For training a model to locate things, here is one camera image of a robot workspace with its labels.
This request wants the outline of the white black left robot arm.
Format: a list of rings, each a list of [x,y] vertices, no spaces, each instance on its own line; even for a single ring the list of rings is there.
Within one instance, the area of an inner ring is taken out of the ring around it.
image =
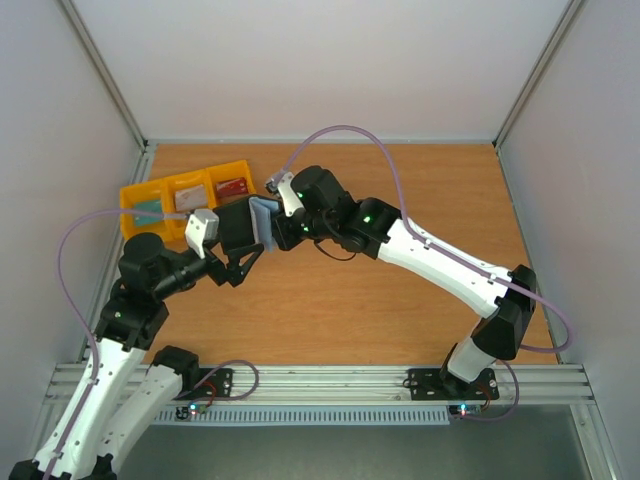
[[[153,233],[126,241],[81,381],[47,442],[33,459],[16,463],[10,478],[114,479],[158,412],[199,391],[205,379],[198,356],[169,346],[156,354],[135,392],[121,398],[169,316],[166,298],[205,276],[237,286],[264,250],[245,246],[223,263],[210,250],[214,244],[207,240],[201,252],[177,253]]]

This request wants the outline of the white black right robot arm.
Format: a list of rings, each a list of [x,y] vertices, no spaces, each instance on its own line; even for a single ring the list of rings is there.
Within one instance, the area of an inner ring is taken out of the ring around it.
[[[535,273],[488,266],[421,231],[401,211],[377,198],[356,200],[320,166],[278,174],[267,183],[279,196],[273,227],[282,249],[302,240],[331,240],[354,255],[402,267],[465,303],[480,318],[447,355],[435,388],[453,399],[467,394],[498,360],[512,360],[535,312]]]

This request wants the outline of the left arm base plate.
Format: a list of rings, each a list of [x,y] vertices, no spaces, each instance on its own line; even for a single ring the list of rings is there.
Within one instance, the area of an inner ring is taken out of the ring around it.
[[[229,398],[232,393],[234,372],[231,368],[222,368],[208,377],[198,387],[181,392],[176,399],[182,401],[209,400],[212,396],[216,399]]]

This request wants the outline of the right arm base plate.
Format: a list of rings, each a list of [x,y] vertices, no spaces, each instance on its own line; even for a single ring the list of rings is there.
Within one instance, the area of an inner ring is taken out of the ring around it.
[[[498,400],[500,393],[495,372],[491,368],[481,371],[479,377],[466,383],[439,368],[411,368],[402,382],[413,401],[480,401]]]

